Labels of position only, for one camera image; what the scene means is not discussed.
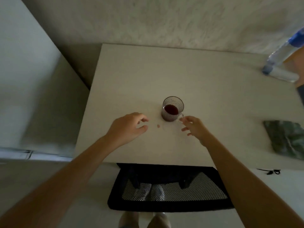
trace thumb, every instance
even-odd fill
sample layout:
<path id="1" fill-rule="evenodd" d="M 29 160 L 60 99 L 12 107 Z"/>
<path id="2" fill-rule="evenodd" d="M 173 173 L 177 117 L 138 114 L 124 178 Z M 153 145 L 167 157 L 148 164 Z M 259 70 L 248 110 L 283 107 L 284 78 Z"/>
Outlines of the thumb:
<path id="1" fill-rule="evenodd" d="M 145 133 L 147 130 L 148 130 L 148 126 L 147 125 L 144 125 L 142 127 L 139 127 L 138 129 L 136 129 L 138 135 L 141 135 L 141 134 Z"/>
<path id="2" fill-rule="evenodd" d="M 189 122 L 187 119 L 185 118 L 181 118 L 181 122 L 190 129 L 190 127 L 193 125 L 191 122 Z"/>

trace hand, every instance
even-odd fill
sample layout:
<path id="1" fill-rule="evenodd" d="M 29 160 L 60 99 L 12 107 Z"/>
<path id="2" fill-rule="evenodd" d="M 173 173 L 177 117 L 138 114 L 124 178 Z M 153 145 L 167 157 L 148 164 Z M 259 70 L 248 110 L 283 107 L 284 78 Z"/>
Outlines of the hand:
<path id="1" fill-rule="evenodd" d="M 118 148 L 133 141 L 148 130 L 147 125 L 136 128 L 136 125 L 139 124 L 140 121 L 148 122 L 149 119 L 146 115 L 137 112 L 117 118 L 105 136 Z"/>
<path id="2" fill-rule="evenodd" d="M 193 116 L 186 116 L 180 118 L 180 121 L 186 126 L 181 131 L 190 130 L 190 133 L 188 133 L 187 136 L 193 135 L 201 142 L 202 145 L 204 145 L 203 144 L 204 134 L 206 134 L 208 130 L 204 126 L 202 121 L 199 118 Z"/>

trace clear plastic bottle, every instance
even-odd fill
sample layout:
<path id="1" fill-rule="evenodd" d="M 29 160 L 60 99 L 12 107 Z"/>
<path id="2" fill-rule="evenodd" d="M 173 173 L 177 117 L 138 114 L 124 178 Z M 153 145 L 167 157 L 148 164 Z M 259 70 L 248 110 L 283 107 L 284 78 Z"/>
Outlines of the clear plastic bottle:
<path id="1" fill-rule="evenodd" d="M 280 48 L 273 52 L 267 59 L 266 65 L 263 67 L 262 72 L 269 75 L 274 66 L 279 66 L 290 55 L 304 45 L 304 28 L 295 33 L 287 42 Z"/>

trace mug handle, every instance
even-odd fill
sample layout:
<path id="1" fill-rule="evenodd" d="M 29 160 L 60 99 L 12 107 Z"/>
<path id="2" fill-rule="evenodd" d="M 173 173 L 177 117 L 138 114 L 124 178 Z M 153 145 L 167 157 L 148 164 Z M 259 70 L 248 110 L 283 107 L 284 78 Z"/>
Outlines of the mug handle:
<path id="1" fill-rule="evenodd" d="M 183 118 L 184 117 L 184 114 L 183 113 L 180 113 L 179 115 L 178 115 L 178 117 L 177 117 L 177 121 L 179 121 L 180 123 L 182 123 L 181 121 L 180 121 L 180 118 Z"/>

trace person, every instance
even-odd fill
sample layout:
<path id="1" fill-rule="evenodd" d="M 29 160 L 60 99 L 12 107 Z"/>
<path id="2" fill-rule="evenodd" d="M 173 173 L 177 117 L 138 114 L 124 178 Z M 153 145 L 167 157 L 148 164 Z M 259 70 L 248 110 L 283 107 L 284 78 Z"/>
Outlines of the person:
<path id="1" fill-rule="evenodd" d="M 108 132 L 49 180 L 16 203 L 0 218 L 0 227 L 56 227 L 77 194 L 85 187 L 105 157 L 148 130 L 142 113 L 132 113 L 114 120 Z M 238 161 L 193 116 L 181 118 L 188 136 L 205 146 L 222 178 L 235 209 L 246 228 L 304 227 L 303 220 L 270 188 Z M 121 227 L 138 227 L 138 213 L 126 212 Z M 170 227 L 166 216 L 156 214 L 149 228 Z"/>

